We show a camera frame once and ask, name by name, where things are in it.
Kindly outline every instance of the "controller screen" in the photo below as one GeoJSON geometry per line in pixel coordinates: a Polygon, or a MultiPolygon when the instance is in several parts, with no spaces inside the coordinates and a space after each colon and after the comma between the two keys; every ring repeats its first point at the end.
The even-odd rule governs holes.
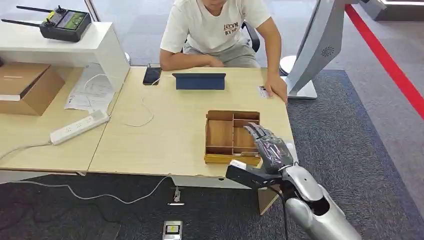
{"type": "Polygon", "coordinates": [[[57,25],[58,28],[76,30],[83,21],[86,14],[84,12],[68,11],[57,25]]]}

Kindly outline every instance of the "antenna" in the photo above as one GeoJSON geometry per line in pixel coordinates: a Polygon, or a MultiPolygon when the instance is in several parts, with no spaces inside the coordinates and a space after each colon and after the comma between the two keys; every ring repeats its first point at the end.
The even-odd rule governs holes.
{"type": "Polygon", "coordinates": [[[32,22],[26,22],[26,21],[15,21],[15,20],[8,20],[8,19],[1,19],[1,21],[5,22],[5,23],[11,23],[11,24],[20,24],[20,25],[25,25],[25,26],[37,27],[37,28],[40,27],[39,24],[35,24],[35,23],[32,23],[32,22]]]}
{"type": "Polygon", "coordinates": [[[36,7],[29,7],[29,6],[16,6],[17,9],[25,9],[25,10],[31,10],[36,12],[43,12],[43,13],[50,13],[53,10],[49,9],[43,9],[43,8],[36,8],[36,7]]]}

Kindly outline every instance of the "black phone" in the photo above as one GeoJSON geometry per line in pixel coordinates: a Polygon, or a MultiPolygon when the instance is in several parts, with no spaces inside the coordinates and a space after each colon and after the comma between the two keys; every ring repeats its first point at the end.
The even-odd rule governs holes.
{"type": "Polygon", "coordinates": [[[144,85],[158,85],[159,77],[161,76],[162,68],[160,67],[148,67],[144,75],[144,85]]]}

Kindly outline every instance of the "gray shorts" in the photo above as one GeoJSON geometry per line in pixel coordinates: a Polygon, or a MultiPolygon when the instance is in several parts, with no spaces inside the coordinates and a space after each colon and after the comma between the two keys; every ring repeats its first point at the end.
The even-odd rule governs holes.
{"type": "MultiPolygon", "coordinates": [[[[182,48],[184,54],[203,54],[199,50],[190,46],[188,42],[182,48]]],[[[207,53],[224,63],[228,68],[260,68],[256,61],[255,51],[244,41],[239,41],[235,45],[214,53],[207,53]]]]}

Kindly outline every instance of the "card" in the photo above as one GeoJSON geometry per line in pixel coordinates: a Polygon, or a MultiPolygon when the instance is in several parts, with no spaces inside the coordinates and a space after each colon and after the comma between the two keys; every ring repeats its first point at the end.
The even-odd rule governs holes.
{"type": "Polygon", "coordinates": [[[264,86],[258,86],[258,87],[257,87],[257,91],[259,92],[259,95],[260,95],[262,98],[267,99],[267,98],[269,98],[269,97],[270,97],[270,95],[268,94],[268,92],[267,92],[267,90],[265,89],[265,87],[264,87],[264,86]]]}

